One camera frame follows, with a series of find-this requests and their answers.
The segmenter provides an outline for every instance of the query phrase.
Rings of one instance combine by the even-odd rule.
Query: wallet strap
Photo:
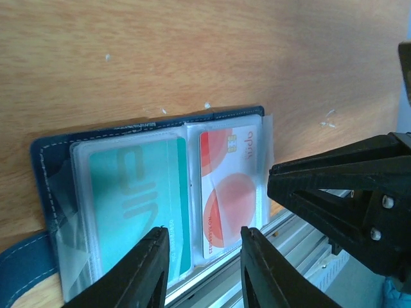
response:
[[[47,231],[0,253],[0,307],[10,308],[23,293],[56,272]]]

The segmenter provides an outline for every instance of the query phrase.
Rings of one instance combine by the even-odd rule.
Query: bolt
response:
[[[381,239],[381,232],[375,228],[371,229],[371,239],[374,241],[379,241]]]
[[[394,199],[388,196],[383,197],[383,207],[385,209],[392,209],[394,206]]]

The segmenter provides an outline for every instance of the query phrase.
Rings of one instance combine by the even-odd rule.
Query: teal card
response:
[[[89,158],[100,259],[108,272],[153,227],[170,235],[170,273],[191,267],[186,141],[155,141]]]

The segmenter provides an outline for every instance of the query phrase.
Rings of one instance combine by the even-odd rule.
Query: card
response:
[[[191,268],[186,141],[176,138],[89,157],[100,263],[108,272],[153,227],[170,235],[169,282]]]
[[[208,259],[254,227],[258,184],[256,125],[200,135],[203,256]]]

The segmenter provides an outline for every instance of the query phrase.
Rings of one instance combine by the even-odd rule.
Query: wooden table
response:
[[[45,227],[28,151],[37,137],[206,103],[273,113],[277,162],[395,130],[409,4],[0,1],[0,251]],[[24,305],[62,305],[58,275],[14,307]]]

